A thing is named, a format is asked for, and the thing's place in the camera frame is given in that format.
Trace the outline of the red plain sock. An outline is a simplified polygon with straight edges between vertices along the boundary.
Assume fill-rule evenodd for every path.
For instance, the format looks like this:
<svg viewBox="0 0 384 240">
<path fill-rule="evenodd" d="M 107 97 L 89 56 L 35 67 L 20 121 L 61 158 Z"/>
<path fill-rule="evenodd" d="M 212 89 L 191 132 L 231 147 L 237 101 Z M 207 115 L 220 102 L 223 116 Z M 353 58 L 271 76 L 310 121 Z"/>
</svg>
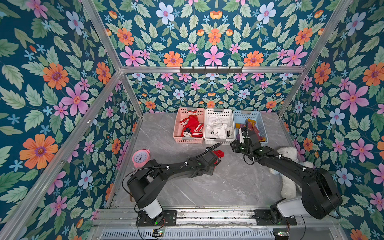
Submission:
<svg viewBox="0 0 384 240">
<path fill-rule="evenodd" d="M 180 121 L 183 127 L 181 137 L 186 138 L 202 138 L 204 124 L 198 120 L 197 115 L 189 115 L 187 118 Z"/>
<path fill-rule="evenodd" d="M 225 153 L 221 150 L 213 151 L 213 153 L 218 157 L 218 158 L 223 158 L 225 156 Z"/>
</svg>

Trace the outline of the maroon sock yellow toe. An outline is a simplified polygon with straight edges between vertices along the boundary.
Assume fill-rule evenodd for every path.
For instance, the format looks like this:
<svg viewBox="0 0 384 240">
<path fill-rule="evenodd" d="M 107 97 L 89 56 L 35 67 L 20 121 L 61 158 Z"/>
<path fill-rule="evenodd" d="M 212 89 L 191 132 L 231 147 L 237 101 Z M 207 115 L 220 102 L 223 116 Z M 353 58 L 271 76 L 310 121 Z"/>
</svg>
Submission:
<svg viewBox="0 0 384 240">
<path fill-rule="evenodd" d="M 239 121 L 235 121 L 236 140 L 240 140 L 239 130 L 246 125 L 246 122 L 248 122 L 249 131 L 255 133 L 261 143 L 266 143 L 268 139 L 266 131 L 264 129 L 264 123 L 262 121 L 257 121 L 253 119 L 242 119 Z"/>
</svg>

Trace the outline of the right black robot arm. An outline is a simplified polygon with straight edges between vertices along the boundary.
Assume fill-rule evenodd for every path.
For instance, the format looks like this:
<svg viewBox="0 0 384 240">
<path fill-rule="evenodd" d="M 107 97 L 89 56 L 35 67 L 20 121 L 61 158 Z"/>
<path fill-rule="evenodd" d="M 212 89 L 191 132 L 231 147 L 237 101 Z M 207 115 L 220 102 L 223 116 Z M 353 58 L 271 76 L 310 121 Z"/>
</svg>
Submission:
<svg viewBox="0 0 384 240">
<path fill-rule="evenodd" d="M 262 146 L 258 135 L 249 130 L 248 121 L 239 129 L 239 135 L 240 139 L 233 141 L 231 148 L 233 152 L 243 154 L 247 165 L 258 163 L 272 168 L 302 188 L 301 196 L 272 205 L 272 217 L 280 219 L 310 215 L 321 220 L 342 205 L 341 194 L 327 170 L 305 167 L 273 148 Z"/>
</svg>

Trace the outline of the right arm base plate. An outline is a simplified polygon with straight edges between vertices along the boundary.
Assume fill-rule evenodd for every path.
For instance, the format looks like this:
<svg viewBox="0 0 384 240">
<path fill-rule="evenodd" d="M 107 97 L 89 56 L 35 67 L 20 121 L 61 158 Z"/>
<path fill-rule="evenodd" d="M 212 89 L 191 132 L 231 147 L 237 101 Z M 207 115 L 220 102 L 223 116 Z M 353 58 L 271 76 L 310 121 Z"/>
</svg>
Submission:
<svg viewBox="0 0 384 240">
<path fill-rule="evenodd" d="M 254 210 L 252 216 L 258 226 L 296 226 L 297 221 L 294 216 L 283 217 L 275 210 Z"/>
</svg>

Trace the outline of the white sock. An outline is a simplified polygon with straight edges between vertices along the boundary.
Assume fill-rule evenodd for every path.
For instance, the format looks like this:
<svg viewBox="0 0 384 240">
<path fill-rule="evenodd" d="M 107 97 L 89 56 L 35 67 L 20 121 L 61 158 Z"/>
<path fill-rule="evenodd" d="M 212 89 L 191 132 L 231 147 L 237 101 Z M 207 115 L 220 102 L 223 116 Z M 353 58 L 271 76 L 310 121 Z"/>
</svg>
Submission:
<svg viewBox="0 0 384 240">
<path fill-rule="evenodd" d="M 229 117 L 208 116 L 205 133 L 208 139 L 230 139 L 234 133 L 233 124 Z"/>
</svg>

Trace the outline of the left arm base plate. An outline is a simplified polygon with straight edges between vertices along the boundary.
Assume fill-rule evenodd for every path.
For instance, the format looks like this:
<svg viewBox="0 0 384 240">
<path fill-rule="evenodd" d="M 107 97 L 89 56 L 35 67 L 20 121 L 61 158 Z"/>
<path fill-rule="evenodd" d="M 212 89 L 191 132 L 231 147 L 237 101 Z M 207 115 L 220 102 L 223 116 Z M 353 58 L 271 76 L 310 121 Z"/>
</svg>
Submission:
<svg viewBox="0 0 384 240">
<path fill-rule="evenodd" d="M 175 227 L 177 221 L 176 210 L 165 210 L 158 217 L 151 219 L 149 215 L 141 210 L 138 213 L 137 227 Z"/>
</svg>

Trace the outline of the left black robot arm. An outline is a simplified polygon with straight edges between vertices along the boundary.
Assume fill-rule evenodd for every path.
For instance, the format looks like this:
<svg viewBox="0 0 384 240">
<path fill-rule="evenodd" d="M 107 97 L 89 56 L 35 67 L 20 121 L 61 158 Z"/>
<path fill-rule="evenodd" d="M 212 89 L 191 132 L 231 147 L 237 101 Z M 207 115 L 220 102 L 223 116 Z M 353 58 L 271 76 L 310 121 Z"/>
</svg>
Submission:
<svg viewBox="0 0 384 240">
<path fill-rule="evenodd" d="M 215 167 L 221 163 L 215 150 L 222 144 L 215 144 L 185 161 L 174 164 L 159 164 L 150 160 L 140 169 L 129 174 L 130 178 L 123 181 L 123 187 L 129 189 L 129 194 L 135 200 L 139 209 L 154 222 L 159 222 L 164 210 L 158 201 L 158 195 L 166 183 L 173 179 L 195 178 L 203 175 L 213 175 Z"/>
</svg>

